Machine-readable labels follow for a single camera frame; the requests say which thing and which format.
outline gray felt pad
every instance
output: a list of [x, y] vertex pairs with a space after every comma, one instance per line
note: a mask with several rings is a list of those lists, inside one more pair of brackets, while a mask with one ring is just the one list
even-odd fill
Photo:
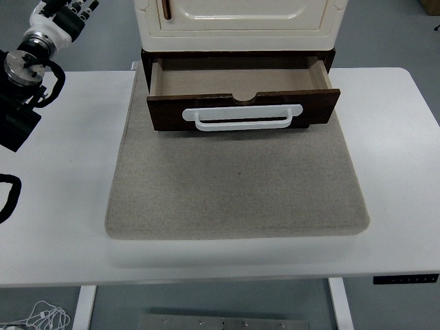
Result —
[[105, 221], [110, 237], [327, 236], [368, 227], [336, 113], [304, 130], [157, 132], [142, 68], [136, 77]]

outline robotic hand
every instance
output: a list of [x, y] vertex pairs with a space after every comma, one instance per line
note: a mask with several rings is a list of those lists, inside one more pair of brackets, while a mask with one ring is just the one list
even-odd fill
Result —
[[[0, 50], [0, 144], [4, 147], [17, 151], [41, 119], [33, 108], [47, 106], [61, 92], [65, 74], [52, 58], [78, 38], [98, 6], [95, 0], [83, 9], [85, 1], [42, 0], [17, 50]], [[42, 85], [45, 67], [57, 78], [50, 96]]]

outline cabinet door handle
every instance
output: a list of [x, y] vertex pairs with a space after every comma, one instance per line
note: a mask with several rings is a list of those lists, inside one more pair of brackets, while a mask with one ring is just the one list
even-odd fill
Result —
[[164, 10], [164, 18], [169, 21], [171, 19], [170, 0], [162, 0], [162, 8]]

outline wooden drawer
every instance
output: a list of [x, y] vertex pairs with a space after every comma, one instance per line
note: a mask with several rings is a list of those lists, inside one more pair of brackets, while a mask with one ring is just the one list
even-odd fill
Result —
[[155, 55], [142, 60], [156, 131], [303, 129], [327, 123], [340, 95], [327, 75], [334, 52]]

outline dark brown drawer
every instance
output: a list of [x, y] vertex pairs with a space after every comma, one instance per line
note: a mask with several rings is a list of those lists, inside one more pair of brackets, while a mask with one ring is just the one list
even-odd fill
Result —
[[331, 88], [328, 58], [233, 55], [143, 56], [154, 129], [294, 129], [329, 121], [340, 90]]

